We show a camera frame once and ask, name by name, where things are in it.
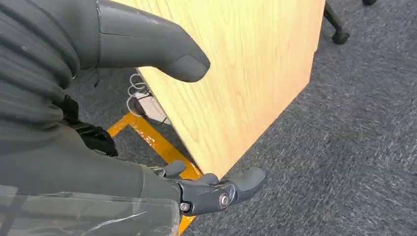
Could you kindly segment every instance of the transparent plastic film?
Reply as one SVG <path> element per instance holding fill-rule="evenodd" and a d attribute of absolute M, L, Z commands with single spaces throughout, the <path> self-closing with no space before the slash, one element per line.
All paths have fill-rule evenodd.
<path fill-rule="evenodd" d="M 177 236 L 176 202 L 62 192 L 19 194 L 0 185 L 1 236 Z"/>

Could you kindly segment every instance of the wood grain surface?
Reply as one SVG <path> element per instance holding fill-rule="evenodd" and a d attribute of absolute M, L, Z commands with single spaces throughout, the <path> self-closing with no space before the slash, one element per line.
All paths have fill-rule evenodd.
<path fill-rule="evenodd" d="M 324 0 L 117 0 L 181 25 L 211 61 L 199 82 L 146 82 L 203 173 L 222 177 L 307 85 Z"/>

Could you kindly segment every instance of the cable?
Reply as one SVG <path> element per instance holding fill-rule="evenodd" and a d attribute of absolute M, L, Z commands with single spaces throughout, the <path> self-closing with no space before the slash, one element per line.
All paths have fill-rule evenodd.
<path fill-rule="evenodd" d="M 137 92 L 140 92 L 140 93 L 142 93 L 142 94 L 144 94 L 144 95 L 145 95 L 144 97 L 141 97 L 140 99 L 145 98 L 145 97 L 149 97 L 149 96 L 151 96 L 151 94 L 150 94 L 150 92 L 149 92 L 149 90 L 148 90 L 148 86 L 147 86 L 147 84 L 146 84 L 146 83 L 144 83 L 144 82 L 134 83 L 134 82 L 132 81 L 133 77 L 135 77 L 135 76 L 138 76 L 138 77 L 139 77 L 139 78 L 141 78 L 141 79 L 142 79 L 142 81 L 143 81 L 143 78 L 141 77 L 141 75 L 140 75 L 140 74 L 133 74 L 133 75 L 131 75 L 131 76 L 130 76 L 130 78 L 129 78 L 129 82 L 130 82 L 130 84 L 131 84 L 131 85 L 129 86 L 129 88 L 127 88 L 127 94 L 129 94 L 129 98 L 126 100 L 126 107 L 127 107 L 127 109 L 129 110 L 129 112 L 130 112 L 132 115 L 134 115 L 134 116 L 136 116 L 136 117 L 142 117 L 141 115 L 139 115 L 139 114 L 137 114 L 136 112 L 133 112 L 133 111 L 132 111 L 132 109 L 129 107 L 129 102 L 130 102 L 130 100 L 132 99 L 132 97 L 134 97 L 134 96 L 135 96 L 135 94 L 136 94 Z"/>

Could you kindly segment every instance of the black caster wheel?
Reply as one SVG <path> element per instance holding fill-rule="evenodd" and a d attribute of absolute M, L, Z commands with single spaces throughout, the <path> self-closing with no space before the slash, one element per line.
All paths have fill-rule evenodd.
<path fill-rule="evenodd" d="M 363 5 L 372 6 L 377 2 L 377 0 L 362 0 L 362 2 Z"/>
<path fill-rule="evenodd" d="M 333 37 L 331 38 L 333 40 L 333 43 L 337 45 L 345 44 L 346 41 L 348 41 L 349 33 L 345 31 L 337 31 L 334 33 Z"/>

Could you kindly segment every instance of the metal screw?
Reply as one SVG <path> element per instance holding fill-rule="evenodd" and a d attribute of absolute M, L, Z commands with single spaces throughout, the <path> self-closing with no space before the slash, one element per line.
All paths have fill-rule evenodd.
<path fill-rule="evenodd" d="M 189 211 L 190 210 L 190 204 L 188 204 L 188 203 L 181 203 L 180 205 L 179 205 L 179 208 L 182 210 L 182 211 L 184 211 L 184 212 L 186 212 L 186 211 Z"/>
<path fill-rule="evenodd" d="M 227 193 L 222 193 L 219 198 L 220 208 L 226 208 L 229 205 L 229 195 Z"/>

